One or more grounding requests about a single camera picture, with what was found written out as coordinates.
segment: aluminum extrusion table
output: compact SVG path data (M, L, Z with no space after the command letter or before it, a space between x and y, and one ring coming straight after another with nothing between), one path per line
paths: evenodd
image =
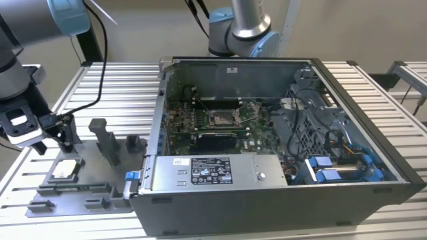
M396 147L418 174L427 181L427 129L388 96L359 66L324 62L326 67L354 97L355 102ZM81 67L53 110L64 112L97 97L101 63ZM107 119L107 130L117 138L127 134L148 137L159 87L156 63L111 62L107 65L101 100L76 112L77 133L95 139L87 126L91 119ZM144 239L149 238L135 213L27 218L25 205L59 154L47 140L44 156L25 148L0 182L0 238L43 239ZM302 229L279 232L195 236L192 240L267 239L398 240L427 239L427 189L406 203L384 206L358 226Z

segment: blue latch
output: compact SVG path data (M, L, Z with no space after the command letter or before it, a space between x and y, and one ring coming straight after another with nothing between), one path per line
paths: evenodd
M139 181L140 180L140 172L139 171L128 171L124 177L125 181Z
M312 156L308 161L314 168L331 168L334 166L328 156Z
M318 171L315 176L320 184L342 180L342 176L335 169Z

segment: wall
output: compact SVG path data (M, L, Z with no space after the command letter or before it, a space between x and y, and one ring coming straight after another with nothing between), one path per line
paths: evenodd
M109 60L155 62L163 56L207 56L208 39L203 34L184 0L97 0L101 8L117 22L104 16L108 32ZM230 7L231 0L204 0L207 8ZM282 31L290 0L264 0L272 28ZM208 29L200 11L200 21ZM93 22L97 39L101 28Z
M395 60L427 61L426 0L300 0L287 57L355 60L384 72Z

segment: blue tab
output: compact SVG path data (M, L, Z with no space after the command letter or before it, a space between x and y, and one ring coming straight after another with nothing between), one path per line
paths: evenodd
M334 166L331 158L328 156L315 156L314 157L319 168L330 168Z
M140 180L140 173L136 171L128 171L125 173L125 177L124 177L125 181L139 181Z
M370 155L364 154L364 155L363 155L363 160L364 160L364 163L366 163L368 166L370 166L371 164L374 164Z
M384 180L384 175L382 170L378 168L370 170L370 174L363 177L367 182L382 182Z
M312 168L318 167L316 158L314 156L308 159L308 162L310 162L310 166Z
M320 184L331 181L342 180L342 176L335 169L318 171L315 176Z

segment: robotic arm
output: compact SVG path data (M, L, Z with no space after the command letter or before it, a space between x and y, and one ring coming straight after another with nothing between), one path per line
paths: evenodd
M210 52L222 57L274 57L279 33L271 31L263 0L232 0L232 9L210 15ZM91 20L83 0L0 1L0 137L20 148L31 146L44 154L41 142L52 138L64 153L80 143L75 117L49 110L31 69L13 50L61 36L87 32Z
M49 110L31 69L12 50L61 36L75 36L91 27L81 0L0 1L0 136L17 147L32 146L40 154L41 140L52 138L64 152L79 142L73 116Z
M208 51L219 57L275 57L280 35L271 31L263 0L232 0L210 14Z

